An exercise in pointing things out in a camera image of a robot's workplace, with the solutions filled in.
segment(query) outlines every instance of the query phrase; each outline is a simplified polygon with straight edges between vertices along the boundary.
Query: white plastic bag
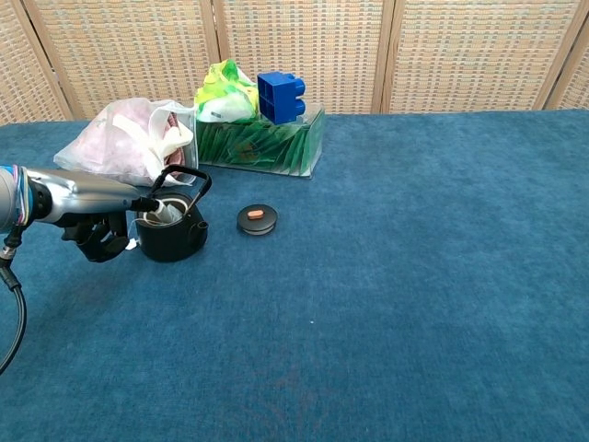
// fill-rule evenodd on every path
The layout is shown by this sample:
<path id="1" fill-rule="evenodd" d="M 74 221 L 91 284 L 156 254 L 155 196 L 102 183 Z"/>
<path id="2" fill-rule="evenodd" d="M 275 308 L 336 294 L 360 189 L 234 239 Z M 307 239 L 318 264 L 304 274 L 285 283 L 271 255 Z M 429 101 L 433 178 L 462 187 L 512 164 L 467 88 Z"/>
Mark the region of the white plastic bag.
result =
<path id="1" fill-rule="evenodd" d="M 198 168 L 198 153 L 190 148 L 194 112 L 171 99 L 113 101 L 53 161 L 66 170 L 151 186 L 169 164 Z M 183 177 L 170 174 L 165 184 L 192 183 Z"/>

